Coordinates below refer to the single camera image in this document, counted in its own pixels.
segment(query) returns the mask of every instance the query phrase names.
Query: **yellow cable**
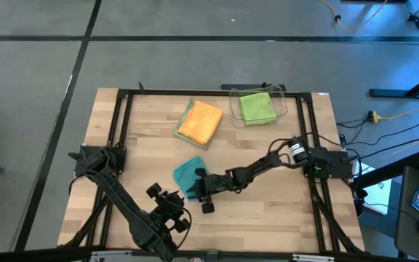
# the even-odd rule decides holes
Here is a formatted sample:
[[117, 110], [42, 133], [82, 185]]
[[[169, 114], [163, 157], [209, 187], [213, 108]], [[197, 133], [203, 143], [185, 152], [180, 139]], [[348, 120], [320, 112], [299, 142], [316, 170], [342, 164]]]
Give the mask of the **yellow cable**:
[[404, 112], [404, 113], [402, 113], [402, 114], [398, 114], [398, 115], [396, 115], [396, 116], [392, 116], [392, 117], [382, 117], [382, 116], [378, 116], [378, 119], [379, 119], [379, 120], [392, 120], [392, 119], [396, 119], [397, 117], [404, 116], [404, 115], [407, 115], [407, 114], [411, 114], [411, 113], [416, 112], [416, 111], [419, 111], [419, 108], [412, 109], [412, 110], [410, 110], [410, 111], [407, 111], [407, 112]]
[[[321, 3], [326, 4], [327, 7], [329, 7], [334, 15], [334, 17], [336, 17], [338, 14], [337, 12], [334, 10], [334, 7], [332, 7], [330, 4], [328, 4], [325, 0], [320, 0]], [[347, 29], [344, 28], [342, 23], [340, 22], [340, 19], [337, 20], [338, 24], [340, 25], [340, 27], [345, 31], [345, 32], [354, 32], [359, 30], [361, 27], [363, 27], [364, 25], [366, 25], [369, 21], [371, 21], [371, 19], [384, 7], [384, 4], [387, 3], [388, 0], [384, 0], [383, 4], [381, 4], [381, 6], [379, 7], [379, 9], [370, 17], [368, 18], [368, 20], [366, 20], [364, 23], [362, 23], [361, 25], [353, 28], [353, 29]]]

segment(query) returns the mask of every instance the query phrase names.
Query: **orange cloth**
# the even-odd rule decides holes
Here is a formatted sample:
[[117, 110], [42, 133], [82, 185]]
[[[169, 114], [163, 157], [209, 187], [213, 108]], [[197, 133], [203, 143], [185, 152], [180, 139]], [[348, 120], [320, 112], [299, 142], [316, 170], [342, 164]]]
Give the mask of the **orange cloth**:
[[223, 110], [200, 101], [195, 101], [178, 132], [200, 145], [206, 145], [223, 117]]

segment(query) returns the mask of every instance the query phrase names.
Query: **green cloth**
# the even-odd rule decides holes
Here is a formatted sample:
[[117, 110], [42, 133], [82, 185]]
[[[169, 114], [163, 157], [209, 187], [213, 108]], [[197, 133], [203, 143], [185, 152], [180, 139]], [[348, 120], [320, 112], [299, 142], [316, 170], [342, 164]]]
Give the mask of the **green cloth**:
[[190, 101], [188, 102], [187, 108], [185, 109], [185, 111], [183, 112], [182, 117], [179, 120], [179, 123], [177, 124], [177, 126], [174, 129], [174, 135], [177, 136], [180, 139], [183, 139], [195, 146], [198, 146], [199, 148], [203, 148], [203, 149], [208, 149], [208, 146], [210, 146], [210, 143], [212, 141], [212, 138], [209, 140], [209, 142], [206, 145], [200, 145], [199, 143], [193, 141], [191, 138], [189, 138], [186, 135], [182, 135], [179, 133], [179, 128], [180, 126], [183, 124], [183, 122], [185, 121], [185, 119], [187, 118], [188, 112], [190, 112], [190, 110], [192, 109], [193, 105], [195, 104], [195, 101], [193, 101], [193, 99], [190, 99]]
[[240, 112], [247, 126], [270, 124], [276, 121], [277, 115], [271, 106], [269, 93], [260, 92], [240, 98]]

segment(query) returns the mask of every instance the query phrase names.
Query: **wooden table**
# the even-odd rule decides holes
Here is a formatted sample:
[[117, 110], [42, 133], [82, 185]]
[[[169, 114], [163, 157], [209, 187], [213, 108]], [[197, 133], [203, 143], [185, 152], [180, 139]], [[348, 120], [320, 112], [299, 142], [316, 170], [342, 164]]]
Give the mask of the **wooden table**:
[[[97, 91], [84, 140], [86, 144], [106, 144], [116, 93], [117, 89]], [[312, 95], [319, 134], [339, 142], [329, 95]], [[155, 182], [164, 190], [179, 190], [172, 173], [177, 166], [196, 155], [202, 157], [210, 172], [223, 174], [226, 169], [247, 166], [264, 156], [272, 140], [300, 134], [293, 98], [285, 98], [289, 111], [280, 117], [277, 123], [235, 128], [231, 121], [228, 97], [198, 96], [194, 98], [224, 110], [212, 144], [205, 151], [173, 135], [189, 98], [187, 95], [133, 96], [126, 139], [127, 162], [119, 181], [145, 211], [151, 211], [156, 206], [145, 190]], [[308, 109], [306, 104], [303, 107], [307, 129], [310, 132]], [[116, 130], [117, 138], [120, 127]], [[329, 150], [340, 150], [338, 146], [325, 140], [321, 143]], [[350, 188], [338, 179], [330, 179], [329, 186], [336, 219], [355, 245], [363, 249]], [[96, 185], [86, 178], [74, 183], [59, 244], [71, 239], [90, 215], [96, 188]], [[303, 177], [301, 169], [278, 167], [257, 177], [241, 194], [223, 192], [214, 195], [213, 202], [215, 212], [206, 215], [201, 212], [198, 202], [185, 203], [185, 207], [193, 216], [193, 225], [181, 250], [318, 252], [308, 181]], [[94, 243], [99, 241], [102, 225], [100, 218]], [[322, 225], [327, 247], [331, 249], [330, 235], [324, 218]], [[184, 233], [172, 233], [176, 243], [179, 243], [183, 236]], [[111, 217], [107, 247], [137, 248], [130, 236], [127, 222], [116, 208], [113, 209]]]

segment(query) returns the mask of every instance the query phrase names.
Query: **gray floor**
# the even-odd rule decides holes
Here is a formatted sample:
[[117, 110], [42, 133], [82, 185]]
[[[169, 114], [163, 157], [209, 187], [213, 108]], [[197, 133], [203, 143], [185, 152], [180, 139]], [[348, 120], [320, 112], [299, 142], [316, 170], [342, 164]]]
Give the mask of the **gray floor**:
[[[330, 1], [343, 23], [356, 25], [377, 7]], [[0, 34], [83, 35], [94, 1], [42, 3], [0, 0]], [[319, 1], [103, 1], [94, 35], [419, 36], [406, 21], [405, 5], [388, 4], [362, 30], [332, 27]], [[63, 98], [79, 42], [0, 42], [0, 252], [10, 249]], [[74, 163], [67, 156], [83, 141], [98, 87], [212, 89], [222, 83], [286, 84], [288, 90], [328, 92], [337, 121], [369, 110], [393, 116], [419, 101], [372, 99], [369, 88], [407, 89], [419, 82], [419, 44], [300, 42], [90, 42], [57, 146], [28, 248], [54, 247], [67, 205]], [[419, 122], [419, 112], [392, 122], [368, 124], [358, 140]], [[354, 130], [342, 130], [348, 138]], [[361, 155], [419, 137], [419, 128], [377, 146], [354, 147]], [[380, 167], [394, 158], [364, 161]], [[366, 248], [395, 256], [392, 239], [362, 228]]]

